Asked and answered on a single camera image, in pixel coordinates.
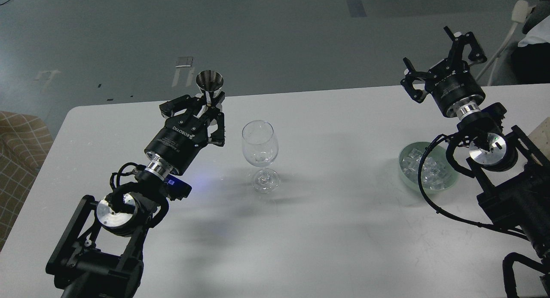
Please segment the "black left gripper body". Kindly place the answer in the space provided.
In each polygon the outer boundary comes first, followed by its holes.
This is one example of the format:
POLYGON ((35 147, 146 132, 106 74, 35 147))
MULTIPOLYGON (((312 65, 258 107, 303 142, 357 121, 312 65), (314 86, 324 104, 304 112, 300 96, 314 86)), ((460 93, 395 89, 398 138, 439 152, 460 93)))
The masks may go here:
POLYGON ((181 176, 189 168, 199 151, 208 143, 211 119, 194 115, 177 115, 165 120, 165 125, 145 147, 151 160, 161 157, 171 165, 171 174, 181 176))

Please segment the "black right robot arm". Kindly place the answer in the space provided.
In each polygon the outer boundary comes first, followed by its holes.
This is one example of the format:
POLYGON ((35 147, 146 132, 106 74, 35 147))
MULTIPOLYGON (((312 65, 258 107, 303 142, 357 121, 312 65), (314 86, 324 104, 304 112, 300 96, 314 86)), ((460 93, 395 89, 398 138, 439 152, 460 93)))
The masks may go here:
POLYGON ((455 221, 527 240, 539 261, 512 252, 502 261, 506 296, 517 298, 514 264, 519 262, 541 273, 549 292, 550 208, 549 159, 518 126, 504 134, 507 112, 497 102, 481 109, 486 94, 470 73, 470 67, 487 62, 472 32, 452 32, 444 27, 452 43, 448 56, 428 71, 417 71, 408 58, 401 86, 412 100, 421 103, 431 95, 445 118, 458 118, 457 131, 438 135, 426 147, 420 166, 442 142, 445 157, 458 173, 474 178, 482 192, 476 199, 490 219, 489 224, 467 220, 435 204, 426 194, 421 174, 416 177, 421 196, 437 214, 455 221))

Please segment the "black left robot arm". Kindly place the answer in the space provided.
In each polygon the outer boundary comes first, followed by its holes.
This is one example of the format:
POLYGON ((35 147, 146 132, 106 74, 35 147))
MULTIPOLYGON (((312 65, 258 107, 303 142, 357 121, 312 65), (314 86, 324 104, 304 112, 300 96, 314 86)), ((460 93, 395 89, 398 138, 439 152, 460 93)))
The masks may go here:
POLYGON ((145 164, 123 164, 103 198, 85 195, 45 271, 63 298, 132 298, 144 273, 144 245, 170 202, 187 198, 181 180, 207 145, 225 143, 224 92, 184 95, 160 106, 164 126, 145 147, 145 164))

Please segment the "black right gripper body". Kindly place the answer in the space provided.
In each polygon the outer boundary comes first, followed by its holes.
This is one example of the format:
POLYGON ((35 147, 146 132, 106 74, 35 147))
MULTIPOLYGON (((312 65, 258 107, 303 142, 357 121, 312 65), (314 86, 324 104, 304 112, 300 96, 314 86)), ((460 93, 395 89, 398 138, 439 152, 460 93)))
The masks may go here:
POLYGON ((441 114, 446 118, 456 117, 454 104, 464 99, 481 104, 486 94, 470 73, 470 67, 464 65, 458 69, 446 66, 433 67, 428 73, 428 92, 432 94, 441 114))

